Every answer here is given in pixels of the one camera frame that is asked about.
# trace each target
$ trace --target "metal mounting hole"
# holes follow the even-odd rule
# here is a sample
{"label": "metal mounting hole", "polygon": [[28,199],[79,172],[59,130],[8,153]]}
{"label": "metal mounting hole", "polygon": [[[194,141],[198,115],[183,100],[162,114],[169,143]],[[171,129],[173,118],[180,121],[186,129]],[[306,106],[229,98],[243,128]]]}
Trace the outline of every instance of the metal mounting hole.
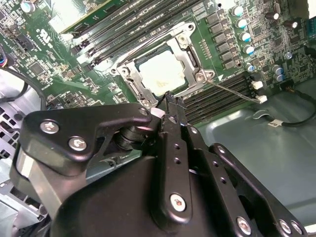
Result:
{"label": "metal mounting hole", "polygon": [[181,161],[180,161],[180,159],[179,158],[175,158],[174,160],[173,160],[176,164],[181,164]]}
{"label": "metal mounting hole", "polygon": [[222,182],[223,184],[226,184],[226,180],[225,180],[223,177],[221,177],[221,182]]}
{"label": "metal mounting hole", "polygon": [[175,119],[175,117],[169,117],[169,120],[173,123],[177,123],[177,120]]}

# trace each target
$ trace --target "black capacitor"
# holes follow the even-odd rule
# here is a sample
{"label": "black capacitor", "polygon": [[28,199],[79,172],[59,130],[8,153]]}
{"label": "black capacitor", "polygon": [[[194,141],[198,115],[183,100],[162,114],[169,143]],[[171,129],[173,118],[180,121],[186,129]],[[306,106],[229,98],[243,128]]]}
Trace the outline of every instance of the black capacitor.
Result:
{"label": "black capacitor", "polygon": [[298,26],[298,22],[287,20],[283,23],[283,26],[288,28],[288,29],[294,30]]}
{"label": "black capacitor", "polygon": [[268,12],[266,14],[266,19],[276,21],[280,15],[277,12]]}

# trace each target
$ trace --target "silver screw head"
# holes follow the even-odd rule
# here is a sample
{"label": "silver screw head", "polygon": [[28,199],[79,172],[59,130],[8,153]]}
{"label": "silver screw head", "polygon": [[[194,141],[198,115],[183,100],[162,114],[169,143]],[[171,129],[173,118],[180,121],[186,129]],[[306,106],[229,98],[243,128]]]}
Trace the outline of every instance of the silver screw head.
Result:
{"label": "silver screw head", "polygon": [[283,221],[283,220],[279,220],[279,222],[280,222],[280,225],[281,225],[282,229],[283,229],[286,233],[290,234],[290,233],[291,233],[291,229],[290,229],[290,227],[288,226],[288,224],[287,224],[285,221]]}
{"label": "silver screw head", "polygon": [[303,234],[302,229],[300,228],[300,226],[299,226],[296,222],[291,221],[291,224],[292,224],[293,228],[294,228],[300,235]]}
{"label": "silver screw head", "polygon": [[248,222],[243,219],[242,217],[237,217],[237,224],[242,232],[244,232],[246,235],[251,235],[251,228]]}
{"label": "silver screw head", "polygon": [[54,134],[59,131],[59,126],[52,121],[45,121],[40,124],[40,129],[48,134]]}
{"label": "silver screw head", "polygon": [[186,202],[177,194],[172,194],[170,196],[170,202],[176,211],[182,212],[186,209]]}
{"label": "silver screw head", "polygon": [[194,134],[197,134],[197,133],[198,133],[198,131],[197,131],[197,129],[196,129],[195,127],[191,127],[191,131],[192,131],[192,133],[194,133]]}
{"label": "silver screw head", "polygon": [[144,116],[148,115],[148,112],[144,108],[140,108],[140,109],[138,109],[138,111]]}
{"label": "silver screw head", "polygon": [[223,153],[223,154],[225,153],[224,148],[222,148],[221,146],[218,146],[217,148],[218,148],[218,150],[220,151],[220,153]]}
{"label": "silver screw head", "polygon": [[73,137],[69,140],[69,146],[71,149],[81,152],[87,148],[86,142],[80,137]]}

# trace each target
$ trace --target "microchip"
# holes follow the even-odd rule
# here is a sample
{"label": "microchip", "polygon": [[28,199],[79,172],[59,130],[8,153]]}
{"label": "microchip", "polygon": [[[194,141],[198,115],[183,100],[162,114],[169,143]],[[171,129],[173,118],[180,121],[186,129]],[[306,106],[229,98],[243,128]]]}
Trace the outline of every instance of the microchip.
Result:
{"label": "microchip", "polygon": [[269,66],[268,65],[265,65],[264,67],[262,67],[262,71],[264,73],[266,73],[268,70],[269,70]]}
{"label": "microchip", "polygon": [[252,65],[257,66],[259,64],[260,64],[259,58],[255,58],[254,60],[252,60]]}
{"label": "microchip", "polygon": [[304,65],[304,66],[301,66],[300,67],[300,72],[303,72],[303,71],[306,71],[307,67]]}
{"label": "microchip", "polygon": [[224,63],[224,67],[226,69],[233,68],[234,66],[235,66],[235,62],[233,60],[230,60]]}
{"label": "microchip", "polygon": [[30,70],[38,76],[39,74],[44,72],[44,69],[41,67],[39,63],[34,63],[32,66],[30,66]]}
{"label": "microchip", "polygon": [[290,39],[291,43],[297,43],[300,40],[300,36],[295,36],[294,38]]}
{"label": "microchip", "polygon": [[221,59],[223,61],[228,61],[232,58],[232,53],[230,53],[229,51],[228,52],[225,52],[223,54],[220,55]]}
{"label": "microchip", "polygon": [[5,15],[3,14],[2,11],[0,11],[0,20],[4,19],[5,18]]}
{"label": "microchip", "polygon": [[276,40],[275,40],[275,45],[276,46],[280,46],[282,44],[282,38],[277,38]]}
{"label": "microchip", "polygon": [[225,40],[225,35],[223,33],[220,33],[219,35],[214,37],[215,43],[221,43]]}
{"label": "microchip", "polygon": [[68,76],[69,78],[73,78],[73,77],[75,76],[75,74],[74,74],[72,71],[68,71],[68,72],[67,72],[67,76]]}
{"label": "microchip", "polygon": [[216,13],[213,13],[212,15],[209,15],[207,18],[206,18],[208,24],[212,25],[213,23],[217,22],[218,21],[218,16]]}
{"label": "microchip", "polygon": [[226,42],[221,43],[221,44],[217,45],[216,47],[220,53],[225,52],[229,49],[228,44]]}
{"label": "microchip", "polygon": [[231,29],[227,29],[227,30],[224,31],[224,34],[225,34],[225,35],[229,35],[231,32],[232,32]]}
{"label": "microchip", "polygon": [[217,14],[218,14],[218,15],[222,15],[222,14],[224,14],[224,13],[225,13],[224,9],[219,9],[219,10],[217,11]]}
{"label": "microchip", "polygon": [[261,32],[262,32],[262,30],[261,30],[261,27],[260,27],[260,26],[257,27],[257,28],[255,28],[255,29],[253,29],[253,34],[254,34],[255,36],[261,34]]}
{"label": "microchip", "polygon": [[227,43],[233,43],[234,42],[234,39],[233,38],[230,38],[227,40]]}
{"label": "microchip", "polygon": [[214,26],[211,26],[209,29],[213,34],[216,34],[222,30],[222,25],[220,23],[217,23]]}
{"label": "microchip", "polygon": [[222,26],[228,24],[228,20],[225,18],[224,20],[221,21]]}
{"label": "microchip", "polygon": [[236,47],[231,48],[231,52],[232,52],[232,53],[237,52],[237,48],[236,48]]}

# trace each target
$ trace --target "black bracket arm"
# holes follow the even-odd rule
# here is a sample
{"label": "black bracket arm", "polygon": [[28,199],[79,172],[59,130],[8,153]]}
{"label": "black bracket arm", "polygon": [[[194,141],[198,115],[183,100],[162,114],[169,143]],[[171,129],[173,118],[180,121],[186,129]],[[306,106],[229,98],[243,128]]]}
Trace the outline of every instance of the black bracket arm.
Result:
{"label": "black bracket arm", "polygon": [[75,176],[95,155],[97,138],[105,137],[106,148],[120,128],[146,126],[151,120],[139,104],[39,111],[23,120],[20,143],[28,156],[62,175]]}

